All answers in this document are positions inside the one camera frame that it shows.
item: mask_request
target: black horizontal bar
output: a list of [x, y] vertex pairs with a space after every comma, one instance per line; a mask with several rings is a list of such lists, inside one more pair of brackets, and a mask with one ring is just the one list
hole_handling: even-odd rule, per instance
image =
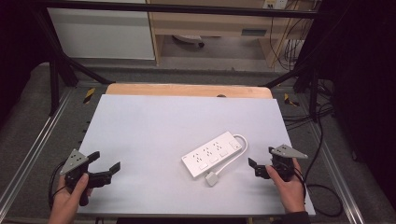
[[273, 10], [264, 8], [245, 7], [201, 7], [180, 6], [163, 4], [138, 4], [138, 3], [108, 3], [88, 1], [64, 1], [64, 0], [33, 0], [28, 1], [42, 7], [72, 8], [89, 10], [112, 10], [112, 11], [146, 11], [146, 12], [172, 12], [172, 13], [194, 13], [213, 15], [235, 15], [254, 17], [276, 17], [276, 18], [303, 18], [303, 19], [329, 19], [333, 15], [316, 11], [296, 10]]

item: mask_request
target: yellow and black tape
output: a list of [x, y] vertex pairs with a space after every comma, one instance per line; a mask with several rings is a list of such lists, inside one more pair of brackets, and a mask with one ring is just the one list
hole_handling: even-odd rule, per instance
[[287, 105], [294, 105], [294, 106], [300, 106], [298, 102], [293, 102], [289, 99], [289, 95], [285, 93], [285, 104]]
[[82, 102], [83, 104], [88, 104], [93, 96], [93, 93], [95, 92], [95, 88], [90, 88], [85, 95], [84, 101]]

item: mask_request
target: floor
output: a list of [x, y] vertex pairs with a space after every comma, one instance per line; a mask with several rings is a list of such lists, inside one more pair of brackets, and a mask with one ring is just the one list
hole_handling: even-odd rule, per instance
[[[171, 36], [165, 38], [163, 59], [159, 65], [153, 62], [137, 61], [96, 61], [82, 60], [93, 71], [103, 77], [117, 80], [118, 82], [155, 82], [155, 83], [191, 83], [191, 84], [217, 84], [217, 85], [248, 85], [257, 86], [265, 84], [287, 72], [288, 67], [277, 64], [275, 68], [268, 68], [265, 63], [258, 41], [254, 39], [205, 37], [205, 47], [180, 43]], [[27, 173], [22, 176], [21, 183], [15, 181], [18, 195], [8, 198], [11, 205], [2, 207], [7, 210], [4, 223], [15, 221], [18, 223], [46, 223], [49, 215], [47, 207], [46, 190], [49, 171], [54, 167], [60, 157], [66, 157], [70, 148], [78, 148], [92, 118], [95, 106], [101, 93], [106, 91], [106, 86], [93, 82], [85, 75], [78, 73], [81, 80], [77, 88], [64, 88], [69, 92], [71, 100], [64, 106], [64, 111], [58, 120], [50, 120], [50, 88], [48, 68], [43, 65], [37, 67], [26, 87], [20, 102], [14, 107], [7, 123], [0, 130], [0, 148], [2, 158], [0, 190], [2, 195], [7, 191], [9, 184], [15, 180], [13, 177], [18, 172], [20, 164], [26, 155], [35, 158], [35, 163], [24, 166]], [[279, 102], [282, 115], [304, 115], [302, 106], [285, 104], [284, 96], [287, 93], [290, 100], [302, 104], [304, 94], [295, 94], [292, 84], [295, 78], [285, 81], [280, 86], [273, 88], [272, 92]], [[87, 90], [95, 87], [95, 94], [89, 104], [82, 103]], [[319, 102], [327, 101], [326, 97], [319, 97]], [[46, 122], [56, 122], [53, 130], [48, 130], [43, 142], [37, 143]], [[306, 148], [306, 153], [313, 157], [318, 141], [315, 137], [315, 124], [291, 125], [289, 130], [290, 140], [294, 147]], [[354, 162], [351, 151], [342, 130], [337, 125], [336, 117], [323, 118], [323, 132], [326, 145], [332, 149], [332, 154], [344, 179], [349, 186], [353, 200], [359, 207], [364, 217], [364, 223], [396, 223], [395, 211], [381, 190], [376, 185], [370, 172], [363, 163]], [[38, 148], [39, 153], [31, 149]], [[326, 165], [327, 163], [319, 154], [319, 159], [310, 175], [312, 181], [334, 189], [334, 182]], [[328, 213], [338, 209], [337, 200], [329, 191], [312, 189], [314, 204]], [[3, 195], [0, 205], [6, 202]], [[269, 217], [254, 218], [254, 223], [269, 223]], [[317, 214], [312, 217], [313, 223], [353, 223], [347, 215], [347, 210], [339, 217], [326, 217]], [[78, 217], [78, 222], [93, 223], [91, 217]], [[114, 223], [115, 219], [106, 219], [106, 223]]]

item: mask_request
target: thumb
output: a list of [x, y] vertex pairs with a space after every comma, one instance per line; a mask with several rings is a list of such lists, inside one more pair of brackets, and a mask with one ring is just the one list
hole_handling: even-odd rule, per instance
[[266, 165], [265, 169], [267, 170], [268, 175], [271, 177], [271, 179], [273, 179], [277, 187], [284, 182], [283, 179], [277, 173], [277, 171], [274, 169], [274, 167], [270, 165]]
[[72, 195], [71, 195], [72, 198], [74, 198], [75, 200], [79, 200], [82, 192], [84, 192], [85, 188], [87, 188], [88, 179], [89, 179], [88, 174], [83, 174], [81, 176], [81, 178], [77, 182], [77, 184], [72, 192]]

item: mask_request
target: white cabinet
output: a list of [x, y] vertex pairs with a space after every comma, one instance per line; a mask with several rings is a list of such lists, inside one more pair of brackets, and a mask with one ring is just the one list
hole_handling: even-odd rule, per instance
[[70, 57], [155, 59], [147, 12], [49, 8], [49, 14], [64, 52]]

